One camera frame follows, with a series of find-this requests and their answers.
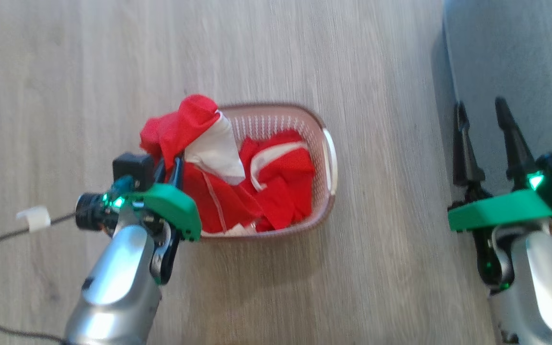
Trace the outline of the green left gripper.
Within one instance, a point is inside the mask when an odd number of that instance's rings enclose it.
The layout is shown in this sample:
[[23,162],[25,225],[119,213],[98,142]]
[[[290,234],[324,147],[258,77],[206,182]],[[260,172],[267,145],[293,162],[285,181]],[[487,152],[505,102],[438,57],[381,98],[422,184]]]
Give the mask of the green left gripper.
[[[164,183],[166,174],[165,161],[160,159],[156,164],[154,183]],[[146,192],[130,194],[132,209],[155,245],[149,271],[158,285],[166,285],[171,279],[180,243],[196,242],[201,238],[202,222],[197,205],[178,189],[183,187],[183,179],[184,156],[176,155],[169,178],[171,185],[153,185]]]

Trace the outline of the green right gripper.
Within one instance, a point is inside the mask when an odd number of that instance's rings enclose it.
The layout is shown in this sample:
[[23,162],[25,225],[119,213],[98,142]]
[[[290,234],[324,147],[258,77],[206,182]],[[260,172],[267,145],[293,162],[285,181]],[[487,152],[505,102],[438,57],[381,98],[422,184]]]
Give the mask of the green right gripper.
[[[505,98],[495,98],[495,111],[504,135],[506,177],[515,183],[527,183],[528,175],[538,171],[535,159]],[[453,184],[456,186],[485,180],[473,151],[469,129],[466,107],[457,101],[453,111]],[[480,185],[470,185],[466,199],[453,203],[448,209],[451,231],[472,234],[478,273],[491,291],[508,289],[514,280],[512,261],[507,250],[497,244],[495,229],[543,218],[552,218],[552,208],[532,189],[492,197]]]

